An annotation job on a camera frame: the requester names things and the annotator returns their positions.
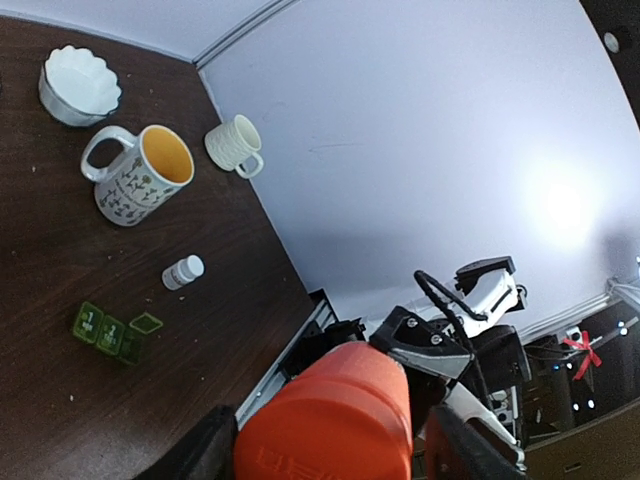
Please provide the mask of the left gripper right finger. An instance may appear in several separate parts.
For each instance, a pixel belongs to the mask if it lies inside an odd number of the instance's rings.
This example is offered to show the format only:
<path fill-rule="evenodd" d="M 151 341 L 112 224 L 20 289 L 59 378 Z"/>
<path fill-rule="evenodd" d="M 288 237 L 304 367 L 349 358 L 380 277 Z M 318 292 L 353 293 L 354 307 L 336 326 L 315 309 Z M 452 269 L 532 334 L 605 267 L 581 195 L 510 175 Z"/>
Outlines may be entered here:
<path fill-rule="evenodd" d="M 524 452 L 478 418 L 463 421 L 450 407 L 432 407 L 425 424 L 427 479 L 529 479 Z"/>

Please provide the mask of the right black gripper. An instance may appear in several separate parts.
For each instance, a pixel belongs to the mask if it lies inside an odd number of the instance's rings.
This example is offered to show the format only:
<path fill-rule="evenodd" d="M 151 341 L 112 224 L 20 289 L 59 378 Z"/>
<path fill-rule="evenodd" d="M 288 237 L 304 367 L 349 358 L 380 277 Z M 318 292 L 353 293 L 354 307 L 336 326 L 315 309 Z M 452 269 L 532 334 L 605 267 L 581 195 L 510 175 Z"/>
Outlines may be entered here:
<path fill-rule="evenodd" d="M 472 361 L 461 340 L 436 331 L 401 306 L 393 308 L 368 343 L 407 367 L 413 430 L 423 428 L 429 409 L 444 398 L 447 383 L 455 382 Z"/>

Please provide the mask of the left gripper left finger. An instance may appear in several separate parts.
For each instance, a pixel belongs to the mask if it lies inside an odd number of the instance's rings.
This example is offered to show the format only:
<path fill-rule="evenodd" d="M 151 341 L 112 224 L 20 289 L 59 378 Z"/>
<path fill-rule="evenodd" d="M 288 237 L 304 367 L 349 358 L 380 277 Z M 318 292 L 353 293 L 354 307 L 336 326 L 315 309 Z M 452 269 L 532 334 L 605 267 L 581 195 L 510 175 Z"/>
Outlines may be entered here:
<path fill-rule="evenodd" d="M 237 435 L 233 407 L 218 405 L 135 480 L 234 479 L 233 447 Z"/>

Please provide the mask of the green pill organizer box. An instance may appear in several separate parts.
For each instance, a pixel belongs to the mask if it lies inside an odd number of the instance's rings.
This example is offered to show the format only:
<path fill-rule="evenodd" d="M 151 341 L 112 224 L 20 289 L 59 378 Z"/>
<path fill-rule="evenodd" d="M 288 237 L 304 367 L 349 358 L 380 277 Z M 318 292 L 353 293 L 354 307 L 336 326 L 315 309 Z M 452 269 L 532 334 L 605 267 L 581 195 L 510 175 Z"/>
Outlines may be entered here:
<path fill-rule="evenodd" d="M 144 339 L 163 326 L 160 319 L 148 312 L 123 323 L 92 303 L 83 302 L 73 321 L 71 333 L 106 356 L 133 366 L 142 357 Z"/>

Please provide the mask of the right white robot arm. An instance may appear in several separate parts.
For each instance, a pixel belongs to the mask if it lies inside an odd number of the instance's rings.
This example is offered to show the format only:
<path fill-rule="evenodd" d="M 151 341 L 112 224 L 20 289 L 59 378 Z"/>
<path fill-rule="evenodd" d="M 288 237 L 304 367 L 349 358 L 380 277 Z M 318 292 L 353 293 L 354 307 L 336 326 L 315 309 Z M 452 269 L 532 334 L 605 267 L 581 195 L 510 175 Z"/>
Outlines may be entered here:
<path fill-rule="evenodd" d="M 471 337 L 452 313 L 431 320 L 395 307 L 369 343 L 405 371 L 415 433 L 440 469 L 460 466 L 477 479 L 523 479 L 519 389 L 531 371 L 514 328 Z"/>

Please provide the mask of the white labelled pill bottle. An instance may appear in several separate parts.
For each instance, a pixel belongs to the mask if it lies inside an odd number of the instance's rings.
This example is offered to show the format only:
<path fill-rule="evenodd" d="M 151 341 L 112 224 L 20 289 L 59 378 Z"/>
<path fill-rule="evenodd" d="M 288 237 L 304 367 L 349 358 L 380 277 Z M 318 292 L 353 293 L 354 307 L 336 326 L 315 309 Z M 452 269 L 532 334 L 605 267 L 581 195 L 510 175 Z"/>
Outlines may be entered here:
<path fill-rule="evenodd" d="M 204 262 L 197 255 L 189 255 L 167 267 L 161 275 L 163 285 L 175 291 L 193 282 L 204 274 Z"/>

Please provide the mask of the orange pill bottle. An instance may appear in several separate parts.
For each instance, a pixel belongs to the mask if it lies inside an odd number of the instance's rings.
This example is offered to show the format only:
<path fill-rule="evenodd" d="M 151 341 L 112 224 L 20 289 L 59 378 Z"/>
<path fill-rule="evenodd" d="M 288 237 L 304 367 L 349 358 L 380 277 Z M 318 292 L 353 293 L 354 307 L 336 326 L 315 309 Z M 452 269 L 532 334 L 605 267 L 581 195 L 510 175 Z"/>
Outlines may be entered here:
<path fill-rule="evenodd" d="M 402 366 L 361 341 L 335 347 L 242 427 L 238 479 L 408 479 L 413 434 Z"/>

